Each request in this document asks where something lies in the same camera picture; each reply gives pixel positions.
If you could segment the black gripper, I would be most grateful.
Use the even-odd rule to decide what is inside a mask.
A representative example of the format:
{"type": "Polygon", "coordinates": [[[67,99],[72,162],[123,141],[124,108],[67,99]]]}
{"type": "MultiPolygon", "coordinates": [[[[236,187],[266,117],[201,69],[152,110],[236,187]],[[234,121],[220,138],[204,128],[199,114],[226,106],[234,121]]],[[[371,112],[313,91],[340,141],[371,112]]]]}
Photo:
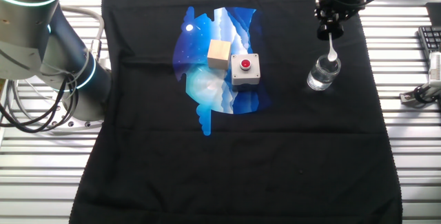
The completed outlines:
{"type": "Polygon", "coordinates": [[[364,0],[315,0],[314,15],[319,22],[328,19],[339,19],[339,22],[350,20],[364,9],[364,0]]]}

